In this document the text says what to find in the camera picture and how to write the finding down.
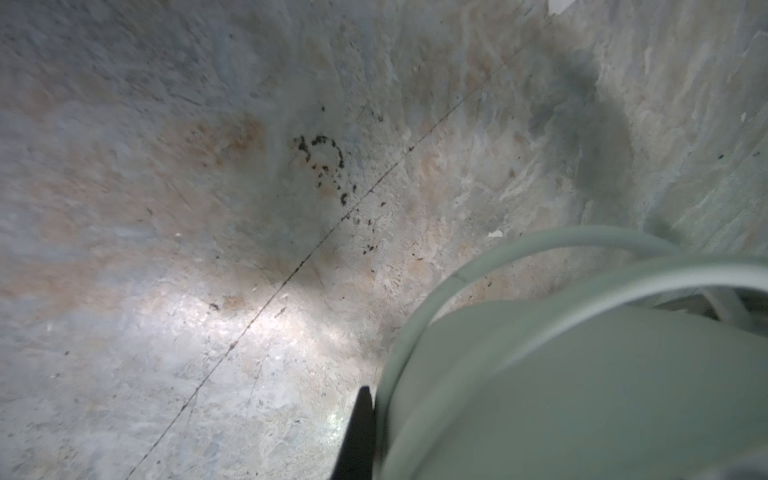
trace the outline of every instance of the stained concrete surface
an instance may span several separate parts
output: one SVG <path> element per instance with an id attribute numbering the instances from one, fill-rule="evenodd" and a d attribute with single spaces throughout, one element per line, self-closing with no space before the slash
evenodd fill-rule
<path id="1" fill-rule="evenodd" d="M 0 19 L 0 478 L 325 478 L 358 386 L 483 250 L 590 223 L 768 250 L 765 2 Z M 457 304 L 627 260 L 542 254 Z"/>

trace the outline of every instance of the crack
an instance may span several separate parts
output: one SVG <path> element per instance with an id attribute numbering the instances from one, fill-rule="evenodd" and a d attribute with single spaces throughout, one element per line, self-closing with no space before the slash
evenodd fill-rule
<path id="1" fill-rule="evenodd" d="M 544 30 L 545 30 L 547 27 L 549 27 L 549 25 L 551 25 L 551 24 L 552 24 L 552 22 L 550 21 L 549 23 L 547 23 L 546 25 L 544 25 L 544 26 L 541 28 L 541 30 L 540 30 L 539 32 L 537 32 L 537 35 L 540 35 L 540 34 L 541 34 L 541 33 L 542 33 L 542 32 L 543 32 L 543 31 L 544 31 Z M 536 38 L 536 36 L 537 36 L 537 35 L 534 35 L 534 37 L 533 37 L 533 38 L 531 38 L 530 40 L 528 40 L 528 41 L 527 41 L 525 44 L 523 44 L 523 45 L 522 45 L 522 46 L 521 46 L 521 47 L 520 47 L 518 50 L 516 50 L 516 51 L 515 51 L 515 52 L 514 52 L 512 55 L 510 55 L 510 57 L 509 57 L 509 60 L 512 60 L 512 59 L 513 59 L 514 57 L 516 57 L 516 56 L 518 55 L 518 53 L 520 53 L 520 52 L 521 52 L 521 51 L 522 51 L 524 48 L 528 47 L 528 46 L 531 44 L 531 42 L 533 42 L 533 41 L 535 40 L 535 38 Z M 309 253 L 309 254 L 308 254 L 306 257 L 304 257 L 304 260 L 302 260 L 302 261 L 301 261 L 301 263 L 299 263 L 299 266 L 297 266 L 297 267 L 296 267 L 296 269 L 295 269 L 295 270 L 294 270 L 294 271 L 293 271 L 293 272 L 292 272 L 292 273 L 291 273 L 291 274 L 288 276 L 288 278 L 286 278 L 286 279 L 285 279 L 285 280 L 284 280 L 284 281 L 283 281 L 283 282 L 280 284 L 280 286 L 277 288 L 277 290 L 275 290 L 275 292 L 272 294 L 272 296 L 270 296 L 270 298 L 269 298 L 269 299 L 266 301 L 266 303 L 264 303 L 264 305 L 263 305 L 263 306 L 262 306 L 262 307 L 259 309 L 259 311 L 256 313 L 256 315 L 255 315 L 255 316 L 252 318 L 252 320 L 251 320 L 250 322 L 248 322 L 248 325 L 246 325 L 246 327 L 245 327 L 245 329 L 243 330 L 243 332 L 242 332 L 242 333 L 241 333 L 241 334 L 240 334 L 240 335 L 239 335 L 239 336 L 238 336 L 238 337 L 237 337 L 237 338 L 236 338 L 236 339 L 235 339 L 235 340 L 234 340 L 234 341 L 233 341 L 233 342 L 230 344 L 230 347 L 229 347 L 229 349 L 228 349 L 228 350 L 227 350 L 227 351 L 226 351 L 226 352 L 225 352 L 225 353 L 224 353 L 224 354 L 221 356 L 221 358 L 219 359 L 219 361 L 218 361 L 218 362 L 216 362 L 216 364 L 215 364 L 215 365 L 214 365 L 214 367 L 213 367 L 213 368 L 212 368 L 212 369 L 211 369 L 211 370 L 208 372 L 208 374 L 206 374 L 206 375 L 205 375 L 205 377 L 203 378 L 202 382 L 200 382 L 200 385 L 198 385 L 198 386 L 197 386 L 197 388 L 194 390 L 194 392 L 193 392 L 193 393 L 192 393 L 192 395 L 189 397 L 189 399 L 187 399 L 187 401 L 186 401 L 186 402 L 185 402 L 185 403 L 184 403 L 184 404 L 181 406 L 181 410 L 179 410 L 179 412 L 176 414 L 176 416 L 174 417 L 174 419 L 170 421 L 170 424 L 168 425 L 168 427 L 166 427 L 166 429 L 165 429 L 165 430 L 163 431 L 163 433 L 160 435 L 160 438 L 158 438 L 158 439 L 157 439 L 157 441 L 156 441 L 154 444 L 152 444 L 152 446 L 151 446 L 151 447 L 150 447 L 150 449 L 149 449 L 149 452 L 147 452 L 147 453 L 146 453 L 146 455 L 144 455 L 144 457 L 142 457 L 142 458 L 141 458 L 141 460 L 140 460 L 140 461 L 139 461 L 139 462 L 136 464 L 136 466 L 134 466 L 134 467 L 131 469 L 131 471 L 128 473 L 127 477 L 125 478 L 125 480 L 128 480 L 128 479 L 131 477 L 131 475 L 133 475 L 133 474 L 134 474 L 134 472 L 135 472 L 135 471 L 136 471 L 136 469 L 139 467 L 139 465 L 141 465 L 141 464 L 144 462 L 144 460 L 146 460 L 146 459 L 147 459 L 147 457 L 148 457 L 148 456 L 149 456 L 149 455 L 150 455 L 150 454 L 151 454 L 151 453 L 152 453 L 152 452 L 155 450 L 155 448 L 156 448 L 156 447 L 157 447 L 157 446 L 160 444 L 160 442 L 163 440 L 163 438 L 165 438 L 165 435 L 168 433 L 168 431 L 170 430 L 170 428 L 171 428 L 172 426 L 174 426 L 174 423 L 176 423 L 176 421 L 179 419 L 179 417 L 181 416 L 181 413 L 182 413 L 182 412 L 183 412 L 183 411 L 184 411 L 184 410 L 187 408 L 187 406 L 190 404 L 190 402 L 191 402 L 191 401 L 192 401 L 192 400 L 195 398 L 195 396 L 197 395 L 197 392 L 200 390 L 200 388 L 201 388 L 201 387 L 202 387 L 202 386 L 205 384 L 205 382 L 206 382 L 206 381 L 207 381 L 207 380 L 210 378 L 210 376 L 211 376 L 211 375 L 212 375 L 212 374 L 213 374 L 213 373 L 216 371 L 216 369 L 219 367 L 219 365 L 221 365 L 221 363 L 222 363 L 222 362 L 223 362 L 223 361 L 224 361 L 224 360 L 225 360 L 225 359 L 226 359 L 226 358 L 229 356 L 230 352 L 231 352 L 231 351 L 232 351 L 232 350 L 235 348 L 235 346 L 237 346 L 237 344 L 238 344 L 238 342 L 240 341 L 240 339 L 242 339 L 242 338 L 243 338 L 243 336 L 245 336 L 245 334 L 248 332 L 248 330 L 250 329 L 250 327 L 251 327 L 251 326 L 252 326 L 252 325 L 253 325 L 253 324 L 256 322 L 256 320 L 257 320 L 257 319 L 258 319 L 258 318 L 261 316 L 261 314 L 264 312 L 264 310 L 266 310 L 266 308 L 267 308 L 267 307 L 268 307 L 268 306 L 269 306 L 269 305 L 272 303 L 272 301 L 275 299 L 275 297 L 277 297 L 277 294 L 278 294 L 278 293 L 280 293 L 280 292 L 283 290 L 283 288 L 285 287 L 285 285 L 287 285 L 287 284 L 288 284 L 288 282 L 290 282 L 290 281 L 291 281 L 291 279 L 293 278 L 293 276 L 294 276 L 294 275 L 296 275 L 296 274 L 299 272 L 299 270 L 301 270 L 301 267 L 302 267 L 302 266 L 304 266 L 304 263 L 306 263 L 306 262 L 307 262 L 307 260 L 309 260 L 309 259 L 310 259 L 310 257 L 311 257 L 311 256 L 312 256 L 312 255 L 313 255 L 313 254 L 314 254 L 314 253 L 317 251 L 317 249 L 319 249 L 319 248 L 320 248 L 320 247 L 321 247 L 321 246 L 322 246 L 322 245 L 323 245 L 323 244 L 326 242 L 326 240 L 328 240 L 328 237 L 330 237 L 330 236 L 331 236 L 331 234 L 332 234 L 333 232 L 335 232 L 335 231 L 336 231 L 336 228 L 337 228 L 337 227 L 338 227 L 338 226 L 339 226 L 339 225 L 340 225 L 340 224 L 341 224 L 341 223 L 342 223 L 342 222 L 343 222 L 343 221 L 344 221 L 346 218 L 349 218 L 349 215 L 350 215 L 350 214 L 351 214 L 351 213 L 352 213 L 352 212 L 353 212 L 353 211 L 354 211 L 354 210 L 355 210 L 355 209 L 356 209 L 356 208 L 357 208 L 357 207 L 358 207 L 358 206 L 359 206 L 359 205 L 362 203 L 362 201 L 363 201 L 363 200 L 365 200 L 365 199 L 366 199 L 366 197 L 368 197 L 368 195 L 370 195 L 370 194 L 371 194 L 371 193 L 372 193 L 372 192 L 373 192 L 373 191 L 376 189 L 376 187 L 378 187 L 378 186 L 379 186 L 379 184 L 381 184 L 381 183 L 382 183 L 382 181 L 384 181 L 384 179 L 385 179 L 385 178 L 387 178 L 387 177 L 389 176 L 389 174 L 390 174 L 390 173 L 392 173 L 392 171 L 393 171 L 393 170 L 395 170 L 395 168 L 396 168 L 396 167 L 398 167 L 398 166 L 399 166 L 399 165 L 400 165 L 400 164 L 401 164 L 401 163 L 402 163 L 402 162 L 403 162 L 403 161 L 404 161 L 404 160 L 405 160 L 405 159 L 408 157 L 408 155 L 411 153 L 411 151 L 413 151 L 413 149 L 414 149 L 414 148 L 416 148 L 417 146 L 419 146 L 419 144 L 421 144 L 421 143 L 422 143 L 422 141 L 424 141 L 424 139 L 425 139 L 425 138 L 427 138 L 427 137 L 428 137 L 428 136 L 429 136 L 429 135 L 430 135 L 430 134 L 431 134 L 433 131 L 435 131 L 435 129 L 436 129 L 436 128 L 437 128 L 437 127 L 438 127 L 438 126 L 439 126 L 439 125 L 440 125 L 440 124 L 441 124 L 443 121 L 445 121 L 445 119 L 446 119 L 446 118 L 448 118 L 448 116 L 449 116 L 451 113 L 453 113 L 453 111 L 454 111 L 454 110 L 456 110 L 456 108 L 458 108 L 458 107 L 459 107 L 461 104 L 463 104 L 465 100 L 467 100 L 467 99 L 468 99 L 468 98 L 470 98 L 472 95 L 474 95 L 476 91 L 478 91 L 478 90 L 480 90 L 481 88 L 483 88 L 484 86 L 486 86 L 486 85 L 487 85 L 487 83 L 488 83 L 488 82 L 489 82 L 489 81 L 490 81 L 490 80 L 491 80 L 491 79 L 494 77 L 494 75 L 496 75 L 496 73 L 497 73 L 499 70 L 501 70 L 502 68 L 506 67 L 506 66 L 507 66 L 507 64 L 508 64 L 508 61 L 503 61 L 503 62 L 502 62 L 502 64 L 501 64 L 501 65 L 499 65 L 499 66 L 498 66 L 498 67 L 497 67 L 497 68 L 496 68 L 494 71 L 492 71 L 492 72 L 491 72 L 491 74 L 489 74 L 489 75 L 488 75 L 488 77 L 487 77 L 485 80 L 483 80 L 483 81 L 482 81 L 482 83 L 481 83 L 480 85 L 478 85 L 477 87 L 475 87 L 474 89 L 472 89 L 472 91 L 470 91 L 469 93 L 467 93 L 467 95 L 465 95 L 465 96 L 464 96 L 464 98 L 462 98 L 462 99 L 461 99 L 459 102 L 457 102 L 457 103 L 456 103 L 456 105 L 454 105 L 454 106 L 453 106 L 453 107 L 452 107 L 450 110 L 448 110 L 448 112 L 447 112 L 445 115 L 443 115 L 443 116 L 440 118 L 440 120 L 438 120 L 438 121 L 437 121 L 437 122 L 436 122 L 436 123 L 435 123 L 435 124 L 432 126 L 432 128 L 430 128 L 430 129 L 429 129 L 429 131 L 428 131 L 427 133 L 425 133 L 424 135 L 422 135 L 422 137 L 421 137 L 421 138 L 419 138 L 419 139 L 416 141 L 416 143 L 415 143 L 415 144 L 413 144 L 413 146 L 412 146 L 412 147 L 409 147 L 409 148 L 408 148 L 408 150 L 407 150 L 407 151 L 406 151 L 406 152 L 405 152 L 405 153 L 404 153 L 404 154 L 403 154 L 403 155 L 400 157 L 400 159 L 399 159 L 399 160 L 397 160 L 397 161 L 396 161 L 396 162 L 395 162 L 395 163 L 394 163 L 394 164 L 393 164 L 393 165 L 392 165 L 390 168 L 388 168 L 388 169 L 387 169 L 387 171 L 385 171 L 385 172 L 384 172 L 384 174 L 382 174 L 382 176 L 381 176 L 381 177 L 379 177 L 379 179 L 378 179 L 378 180 L 377 180 L 377 181 L 376 181 L 376 182 L 375 182 L 375 183 L 374 183 L 374 184 L 373 184 L 373 185 L 372 185 L 372 186 L 371 186 L 371 187 L 368 189 L 368 191 L 366 191 L 366 193 L 365 193 L 364 195 L 362 195 L 362 196 L 360 197 L 360 199 L 359 199 L 359 200 L 358 200 L 358 201 L 357 201 L 357 202 L 356 202 L 354 205 L 352 205 L 352 206 L 350 207 L 350 209 L 347 211 L 347 213 L 346 213 L 346 214 L 342 215 L 342 217 L 341 217 L 341 218 L 340 218 L 340 219 L 339 219 L 339 220 L 338 220 L 338 221 L 337 221 L 337 222 L 336 222 L 336 223 L 333 225 L 333 227 L 332 227 L 332 228 L 331 228 L 331 229 L 328 231 L 328 233 L 326 233 L 326 234 L 325 234 L 325 236 L 323 236 L 323 238 L 322 238 L 322 239 L 320 239 L 320 241 L 317 243 L 317 245 L 315 245 L 315 247 L 312 249 L 312 251 L 310 251 L 310 253 Z"/>

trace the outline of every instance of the dark stain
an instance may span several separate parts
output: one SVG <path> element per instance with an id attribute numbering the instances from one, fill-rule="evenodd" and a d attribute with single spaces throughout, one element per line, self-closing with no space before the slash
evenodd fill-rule
<path id="1" fill-rule="evenodd" d="M 306 146 L 306 140 L 304 139 L 303 135 L 299 137 L 299 139 L 301 140 L 301 142 L 299 142 L 299 150 L 301 150 L 306 154 L 304 161 L 309 163 L 310 158 L 312 158 L 312 154 L 310 153 L 310 148 Z"/>
<path id="2" fill-rule="evenodd" d="M 317 144 L 323 144 L 324 145 L 324 144 L 326 144 L 327 141 L 328 141 L 328 137 L 326 137 L 325 135 L 318 135 L 318 136 L 315 137 L 314 140 L 312 140 L 312 146 L 314 147 Z"/>
<path id="3" fill-rule="evenodd" d="M 535 104 L 531 106 L 531 119 L 528 121 L 528 132 L 531 136 L 539 138 L 545 132 L 547 123 L 554 114 L 554 105 Z"/>

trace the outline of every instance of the dirt particle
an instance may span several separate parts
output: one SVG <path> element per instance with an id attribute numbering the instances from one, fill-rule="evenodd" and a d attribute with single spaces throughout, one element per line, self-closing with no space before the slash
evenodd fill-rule
<path id="1" fill-rule="evenodd" d="M 302 152 L 304 152 L 306 154 L 306 157 L 304 158 L 304 161 L 309 163 L 310 162 L 310 158 L 312 158 L 312 154 L 310 153 L 310 148 L 306 146 L 306 140 L 304 139 L 303 135 L 301 137 L 299 137 L 299 139 L 301 140 L 299 142 L 299 150 L 301 150 Z"/>
<path id="2" fill-rule="evenodd" d="M 325 135 L 318 135 L 315 137 L 314 140 L 312 140 L 312 145 L 314 146 L 317 144 L 325 144 L 327 141 L 328 141 L 328 137 L 326 137 Z"/>

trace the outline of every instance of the rust stain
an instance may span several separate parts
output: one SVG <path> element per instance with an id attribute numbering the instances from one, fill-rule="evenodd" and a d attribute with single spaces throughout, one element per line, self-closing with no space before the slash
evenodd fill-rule
<path id="1" fill-rule="evenodd" d="M 239 310 L 245 306 L 245 300 L 240 295 L 226 295 L 222 308 L 224 310 Z"/>
<path id="2" fill-rule="evenodd" d="M 266 150 L 266 126 L 253 115 L 244 114 L 235 128 L 228 134 L 232 148 L 245 152 L 255 142 L 259 152 Z"/>
<path id="3" fill-rule="evenodd" d="M 33 296 L 45 302 L 36 320 L 63 315 L 86 307 L 99 312 L 115 311 L 122 292 L 98 283 L 99 273 L 112 258 L 91 257 L 67 263 L 29 262 L 17 266 L 3 296 Z"/>

